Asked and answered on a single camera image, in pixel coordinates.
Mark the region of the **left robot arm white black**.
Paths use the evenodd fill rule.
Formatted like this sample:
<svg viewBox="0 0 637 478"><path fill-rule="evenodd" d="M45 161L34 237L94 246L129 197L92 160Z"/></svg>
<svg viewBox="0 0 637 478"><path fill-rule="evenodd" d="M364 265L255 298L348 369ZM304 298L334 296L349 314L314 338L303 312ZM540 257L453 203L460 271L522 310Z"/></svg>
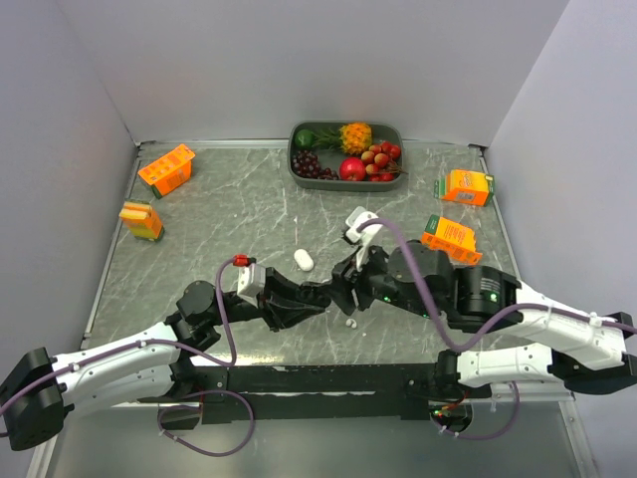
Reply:
<svg viewBox="0 0 637 478"><path fill-rule="evenodd" d="M195 281L165 320L133 336L70 354L24 354L1 384L1 416L14 451L34 448L60 433L67 417L80 417L140 398L183 400L197 385L192 358L222 367L209 349L232 337L236 322L263 320L273 332L323 313L331 304L329 282L296 284L273 268L252 264L240 271L235 291Z"/></svg>

